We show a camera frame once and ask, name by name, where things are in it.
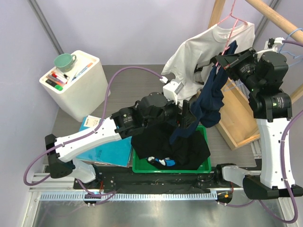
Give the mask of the pink hanger of navy shirt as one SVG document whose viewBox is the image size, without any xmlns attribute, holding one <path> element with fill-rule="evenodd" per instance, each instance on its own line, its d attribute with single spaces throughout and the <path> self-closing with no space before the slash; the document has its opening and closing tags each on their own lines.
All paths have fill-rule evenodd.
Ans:
<svg viewBox="0 0 303 227">
<path fill-rule="evenodd" d="M 234 24 L 233 24 L 233 27 L 232 27 L 231 30 L 230 30 L 229 36 L 228 36 L 227 41 L 226 41 L 226 43 L 225 43 L 224 49 L 223 49 L 223 51 L 221 52 L 221 55 L 224 55 L 225 51 L 228 50 L 228 43 L 229 43 L 229 41 L 230 41 L 230 38 L 231 38 L 231 36 L 232 36 L 232 34 L 233 34 L 233 32 L 234 32 L 234 30 L 235 30 L 235 28 L 236 28 L 237 23 L 238 23 L 239 20 L 238 20 L 236 17 L 234 17 L 234 16 L 232 16 L 232 15 L 229 15 L 229 16 L 227 16 L 226 18 L 222 19 L 221 21 L 219 21 L 219 22 L 217 23 L 217 24 L 219 25 L 219 24 L 221 24 L 222 22 L 226 21 L 226 20 L 229 19 L 229 18 L 235 19 L 235 22 L 234 22 Z"/>
</svg>

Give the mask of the navy blue t-shirt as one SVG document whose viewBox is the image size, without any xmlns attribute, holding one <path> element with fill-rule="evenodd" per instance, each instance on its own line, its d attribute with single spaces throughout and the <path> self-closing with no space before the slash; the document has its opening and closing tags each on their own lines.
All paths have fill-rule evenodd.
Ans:
<svg viewBox="0 0 303 227">
<path fill-rule="evenodd" d="M 199 97 L 190 105 L 191 113 L 196 120 L 188 128 L 176 128 L 169 138 L 170 144 L 179 137 L 188 138 L 200 123 L 210 128 L 220 121 L 220 109 L 224 106 L 222 88 L 227 80 L 228 75 L 224 69 L 219 65 L 214 65 Z"/>
</svg>

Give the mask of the white t-shirt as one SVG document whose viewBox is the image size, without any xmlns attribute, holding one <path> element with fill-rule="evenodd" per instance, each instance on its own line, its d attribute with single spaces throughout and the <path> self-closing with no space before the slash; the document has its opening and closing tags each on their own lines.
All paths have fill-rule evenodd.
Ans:
<svg viewBox="0 0 303 227">
<path fill-rule="evenodd" d="M 165 64 L 161 74 L 174 74 L 175 79 L 183 83 L 184 87 L 178 94 L 178 100 L 189 100 L 204 86 L 212 65 L 210 60 L 221 53 L 230 33 L 214 25 L 208 30 L 184 41 Z M 255 25 L 248 22 L 237 26 L 228 45 L 236 41 L 236 53 L 242 52 L 253 45 L 255 39 Z"/>
</svg>

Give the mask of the pink hanger of white shirt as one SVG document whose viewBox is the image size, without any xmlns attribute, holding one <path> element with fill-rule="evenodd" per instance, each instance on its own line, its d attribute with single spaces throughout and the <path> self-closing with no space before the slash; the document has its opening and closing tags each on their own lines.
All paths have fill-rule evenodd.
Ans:
<svg viewBox="0 0 303 227">
<path fill-rule="evenodd" d="M 228 16 L 226 16 L 225 18 L 223 18 L 222 20 L 220 20 L 220 21 L 217 23 L 217 25 L 221 24 L 222 22 L 224 22 L 224 21 L 226 21 L 226 20 L 228 20 L 228 19 L 230 19 L 230 18 L 234 19 L 234 21 L 235 21 L 234 26 L 236 26 L 239 22 L 242 22 L 242 23 L 244 23 L 244 24 L 247 24 L 247 23 L 248 23 L 247 21 L 242 20 L 242 19 L 236 17 L 236 16 L 233 14 L 233 11 L 234 11 L 234 8 L 235 8 L 235 3 L 236 3 L 236 0 L 233 1 L 231 10 L 230 10 Z"/>
</svg>

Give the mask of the light blue wire hanger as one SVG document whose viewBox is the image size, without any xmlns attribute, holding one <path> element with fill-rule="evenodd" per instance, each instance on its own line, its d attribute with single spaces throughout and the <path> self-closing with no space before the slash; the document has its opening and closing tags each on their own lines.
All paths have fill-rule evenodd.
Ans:
<svg viewBox="0 0 303 227">
<path fill-rule="evenodd" d="M 283 54 L 287 58 L 289 67 L 302 65 L 303 47 L 294 44 L 296 41 L 294 41 L 290 35 L 287 35 L 285 38 L 278 37 L 278 40 L 281 42 L 276 44 L 277 52 Z M 246 97 L 248 97 L 248 89 L 240 80 L 234 81 L 229 79 L 226 85 L 223 87 L 223 92 L 234 90 L 236 88 L 238 88 Z"/>
</svg>

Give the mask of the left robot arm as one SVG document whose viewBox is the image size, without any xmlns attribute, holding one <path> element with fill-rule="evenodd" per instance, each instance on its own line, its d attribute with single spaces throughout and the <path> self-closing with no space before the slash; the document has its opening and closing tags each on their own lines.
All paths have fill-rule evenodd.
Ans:
<svg viewBox="0 0 303 227">
<path fill-rule="evenodd" d="M 177 102 L 168 100 L 163 94 L 150 93 L 133 106 L 122 108 L 101 120 L 95 127 L 65 137 L 46 136 L 45 144 L 50 149 L 47 155 L 50 177 L 70 176 L 95 189 L 101 182 L 97 167 L 77 159 L 78 155 L 100 145 L 141 134 L 154 125 L 169 123 L 185 129 L 195 120 L 188 101 L 184 101 L 180 108 Z"/>
</svg>

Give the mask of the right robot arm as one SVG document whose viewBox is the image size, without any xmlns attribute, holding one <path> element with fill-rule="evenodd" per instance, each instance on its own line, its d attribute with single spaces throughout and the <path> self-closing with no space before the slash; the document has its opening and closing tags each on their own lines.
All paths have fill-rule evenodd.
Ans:
<svg viewBox="0 0 303 227">
<path fill-rule="evenodd" d="M 280 87 L 288 71 L 286 57 L 273 50 L 253 48 L 236 54 L 217 55 L 219 65 L 232 80 L 240 80 L 249 90 L 249 105 L 260 133 L 261 173 L 234 164 L 216 167 L 214 182 L 220 187 L 229 182 L 244 189 L 251 200 L 301 197 L 303 188 L 294 180 L 289 154 L 292 101 Z"/>
</svg>

